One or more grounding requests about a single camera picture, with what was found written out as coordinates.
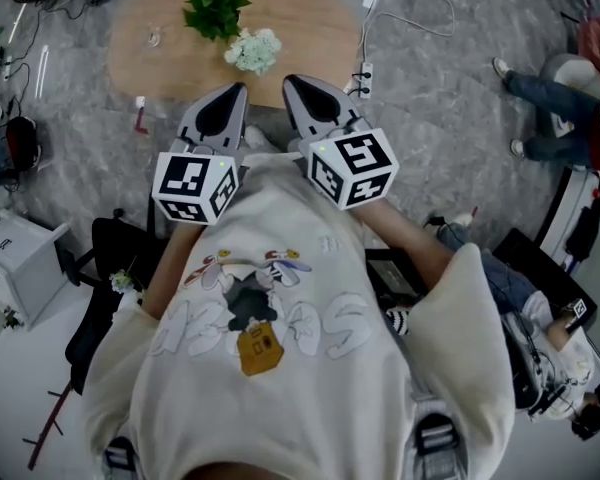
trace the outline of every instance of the jeans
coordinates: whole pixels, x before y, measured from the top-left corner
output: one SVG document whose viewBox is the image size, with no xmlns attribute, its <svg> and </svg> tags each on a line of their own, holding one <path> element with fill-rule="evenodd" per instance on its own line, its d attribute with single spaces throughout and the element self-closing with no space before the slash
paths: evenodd
<svg viewBox="0 0 600 480">
<path fill-rule="evenodd" d="M 455 223 L 442 226 L 436 236 L 454 252 L 469 241 L 466 228 Z M 522 311 L 527 299 L 538 291 L 525 276 L 502 263 L 490 252 L 482 253 L 482 267 L 501 315 Z"/>
<path fill-rule="evenodd" d="M 589 132 L 600 112 L 600 100 L 566 85 L 509 71 L 504 81 L 511 94 L 571 122 L 575 129 L 562 137 L 532 137 L 524 143 L 525 157 L 536 162 L 558 160 L 591 167 Z"/>
</svg>

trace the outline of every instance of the power strip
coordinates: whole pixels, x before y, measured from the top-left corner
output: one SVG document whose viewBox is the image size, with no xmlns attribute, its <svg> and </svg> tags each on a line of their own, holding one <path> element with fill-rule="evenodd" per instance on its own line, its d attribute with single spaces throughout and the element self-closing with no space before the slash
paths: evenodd
<svg viewBox="0 0 600 480">
<path fill-rule="evenodd" d="M 373 64 L 370 62 L 363 62 L 362 69 L 360 69 L 360 73 L 369 73 L 371 76 L 366 78 L 364 76 L 360 77 L 360 89 L 358 96 L 360 96 L 363 100 L 368 100 L 371 98 L 371 91 L 373 90 Z"/>
<path fill-rule="evenodd" d="M 6 62 L 4 63 L 4 71 L 2 73 L 2 79 L 6 82 L 7 80 L 9 80 L 9 75 L 11 74 L 11 59 L 13 59 L 13 56 L 9 55 L 7 57 Z"/>
</svg>

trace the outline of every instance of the green plant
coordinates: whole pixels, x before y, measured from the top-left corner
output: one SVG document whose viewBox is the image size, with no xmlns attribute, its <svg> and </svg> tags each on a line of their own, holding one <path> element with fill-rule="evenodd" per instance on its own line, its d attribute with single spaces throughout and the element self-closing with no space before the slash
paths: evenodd
<svg viewBox="0 0 600 480">
<path fill-rule="evenodd" d="M 240 8 L 249 0 L 188 0 L 193 11 L 184 10 L 187 27 L 195 28 L 202 37 L 212 41 L 219 37 L 225 42 L 240 34 Z"/>
</svg>

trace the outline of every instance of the marble floor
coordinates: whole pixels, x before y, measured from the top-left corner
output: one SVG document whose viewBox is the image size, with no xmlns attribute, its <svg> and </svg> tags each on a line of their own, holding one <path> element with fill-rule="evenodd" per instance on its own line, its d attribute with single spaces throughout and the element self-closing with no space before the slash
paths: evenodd
<svg viewBox="0 0 600 480">
<path fill-rule="evenodd" d="M 83 0 L 74 0 L 73 12 Z M 13 196 L 16 208 L 35 220 L 69 224 L 76 253 L 90 244 L 91 222 L 116 207 L 144 226 L 150 181 L 159 151 L 168 148 L 187 102 L 149 100 L 144 126 L 134 131 L 134 98 L 119 93 L 106 68 L 110 25 L 124 0 L 88 8 L 78 20 L 64 13 L 43 20 L 27 61 L 31 81 L 23 113 L 39 123 L 44 157 Z M 364 18 L 362 0 L 344 0 Z M 507 95 L 493 73 L 494 55 L 516 69 L 538 72 L 548 56 L 566 48 L 559 12 L 575 0 L 451 0 L 456 30 L 446 39 L 386 17 L 368 37 L 374 64 L 371 100 L 361 103 L 382 127 L 401 162 L 391 199 L 421 221 L 432 210 L 449 214 L 479 207 L 472 238 L 495 247 L 512 226 L 538 231 L 560 170 L 521 162 L 508 142 L 533 131 L 535 111 Z M 37 8 L 27 6 L 7 53 L 22 55 L 35 27 Z M 379 0 L 377 11 L 401 14 L 446 29 L 442 0 Z M 10 31 L 20 6 L 0 0 L 0 24 Z M 3 36 L 6 43 L 8 33 Z M 49 61 L 43 94 L 34 97 L 43 45 Z M 0 101 L 20 95 L 26 69 L 0 84 Z M 254 108 L 250 122 L 278 142 L 292 137 L 285 112 Z"/>
</svg>

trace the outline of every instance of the wooden table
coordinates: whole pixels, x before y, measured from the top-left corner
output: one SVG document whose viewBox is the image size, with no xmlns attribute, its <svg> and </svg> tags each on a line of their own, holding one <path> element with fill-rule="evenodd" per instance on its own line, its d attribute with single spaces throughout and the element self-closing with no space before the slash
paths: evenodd
<svg viewBox="0 0 600 480">
<path fill-rule="evenodd" d="M 131 96 L 195 101 L 211 90 L 241 81 L 254 105 L 284 108 L 288 74 L 321 78 L 344 88 L 355 65 L 360 25 L 339 0 L 250 0 L 240 25 L 272 29 L 282 42 L 265 75 L 246 73 L 224 60 L 227 44 L 211 42 L 184 26 L 185 0 L 129 0 L 115 18 L 109 49 L 114 85 Z M 160 42 L 149 46 L 158 31 Z"/>
</svg>

